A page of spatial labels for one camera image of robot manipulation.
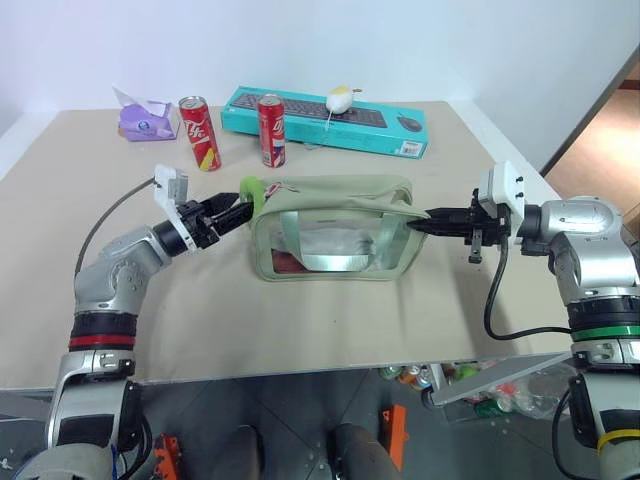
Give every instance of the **keyboard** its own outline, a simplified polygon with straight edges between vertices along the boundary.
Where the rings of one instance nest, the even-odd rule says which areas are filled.
[[[231,105],[238,108],[255,110],[261,97],[262,95],[243,93],[231,102]],[[316,118],[318,120],[326,120],[329,117],[329,112],[324,103],[310,102],[308,100],[294,100],[292,98],[282,98],[282,100],[284,101],[285,115]],[[384,121],[382,113],[380,113],[379,110],[371,110],[369,108],[351,107],[344,113],[331,115],[331,121],[353,123],[368,127],[387,128],[387,122]]]

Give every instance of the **table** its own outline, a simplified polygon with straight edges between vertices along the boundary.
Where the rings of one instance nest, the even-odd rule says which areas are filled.
[[[411,160],[287,143],[287,165],[260,163],[256,137],[221,130],[223,167],[197,170],[181,129],[176,141],[129,143],[116,134],[116,110],[64,111],[0,182],[0,388],[51,387],[73,322],[73,267],[97,218],[164,163],[189,174],[190,198],[237,191],[246,175],[399,174],[414,205],[466,207],[494,160],[446,102],[422,108],[431,136]],[[544,182],[526,174],[529,188]],[[163,221],[146,190],[103,225],[87,252]],[[183,255],[150,284],[138,319],[138,381],[186,381],[281,372],[435,363],[566,352],[556,334],[513,342],[490,339],[482,311],[497,251],[467,263],[460,239],[429,237],[395,282],[270,283],[254,272],[247,228],[212,248]],[[545,258],[510,256],[494,309],[495,329],[565,325],[566,311]]]

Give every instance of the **teal keyboard box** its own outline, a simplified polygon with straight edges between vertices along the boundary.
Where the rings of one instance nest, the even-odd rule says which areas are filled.
[[[287,140],[414,159],[422,157],[429,143],[422,110],[353,102],[346,112],[331,115],[326,128],[326,97],[251,87],[239,87],[231,96],[220,112],[222,128],[258,135],[256,108],[266,93],[284,101]]]

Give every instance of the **bag handle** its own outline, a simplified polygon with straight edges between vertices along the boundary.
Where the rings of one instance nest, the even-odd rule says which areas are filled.
[[[317,255],[302,252],[298,212],[280,212],[280,226],[287,250],[307,270],[316,272],[361,272],[366,270],[376,258],[381,258],[389,249],[391,241],[402,224],[401,222],[401,215],[394,213],[382,215],[380,233],[374,242],[376,247],[374,255]]]

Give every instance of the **green transparent bag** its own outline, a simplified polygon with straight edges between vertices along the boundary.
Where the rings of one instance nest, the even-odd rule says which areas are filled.
[[[395,279],[425,238],[407,222],[429,218],[396,175],[247,177],[240,195],[254,202],[256,268],[267,280]]]

